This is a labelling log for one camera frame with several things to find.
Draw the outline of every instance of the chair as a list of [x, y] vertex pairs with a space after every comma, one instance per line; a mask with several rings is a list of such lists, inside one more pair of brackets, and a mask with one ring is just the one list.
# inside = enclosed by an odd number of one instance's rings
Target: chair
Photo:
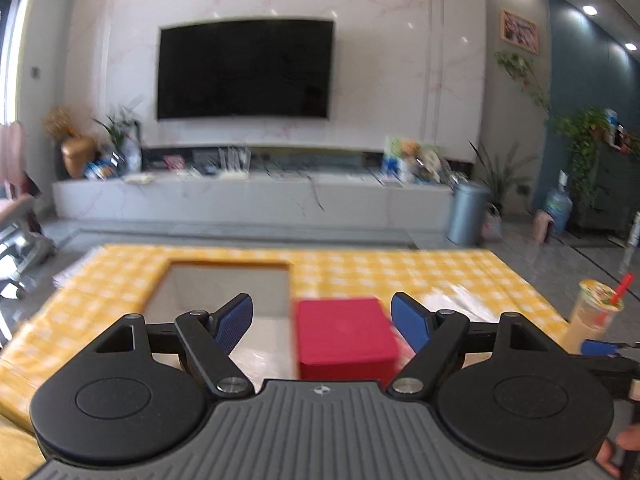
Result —
[[24, 131], [18, 122], [0, 126], [0, 183], [6, 198], [0, 199], [0, 260], [14, 259], [15, 271], [0, 278], [3, 290], [13, 283], [17, 295], [24, 291], [22, 276], [53, 252], [53, 242], [30, 230], [27, 216], [33, 214], [35, 199], [25, 192]]

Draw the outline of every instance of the vine plant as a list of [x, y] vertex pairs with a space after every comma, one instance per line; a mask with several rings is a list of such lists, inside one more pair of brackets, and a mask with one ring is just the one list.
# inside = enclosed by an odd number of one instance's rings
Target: vine plant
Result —
[[568, 117], [559, 117], [553, 113], [548, 94], [538, 83], [533, 59], [507, 51], [496, 52], [495, 58], [498, 65], [520, 86], [520, 90], [527, 92], [533, 103], [546, 112], [549, 130], [570, 140], [569, 194], [574, 202], [590, 200], [594, 193], [590, 173], [595, 164], [597, 141], [602, 139], [603, 132], [609, 127], [604, 110], [591, 107]]

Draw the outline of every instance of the black tv screen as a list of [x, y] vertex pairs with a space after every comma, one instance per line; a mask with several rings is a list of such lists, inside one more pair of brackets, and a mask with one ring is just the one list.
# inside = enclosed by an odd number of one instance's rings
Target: black tv screen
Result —
[[328, 117], [334, 22], [264, 19], [165, 28], [158, 119]]

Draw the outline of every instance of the drink cup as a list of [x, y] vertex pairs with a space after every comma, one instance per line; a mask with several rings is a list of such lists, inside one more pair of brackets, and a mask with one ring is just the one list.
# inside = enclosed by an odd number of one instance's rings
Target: drink cup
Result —
[[594, 280], [582, 280], [580, 293], [569, 320], [569, 327], [560, 341], [560, 346], [569, 354], [579, 354], [585, 339], [600, 340], [611, 321], [624, 308], [619, 300], [610, 302], [614, 290]]

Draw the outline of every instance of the red box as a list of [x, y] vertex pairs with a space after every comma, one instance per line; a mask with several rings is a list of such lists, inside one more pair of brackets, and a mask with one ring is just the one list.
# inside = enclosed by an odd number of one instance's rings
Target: red box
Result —
[[300, 379], [386, 386], [397, 373], [398, 345], [377, 299], [303, 300], [295, 314]]

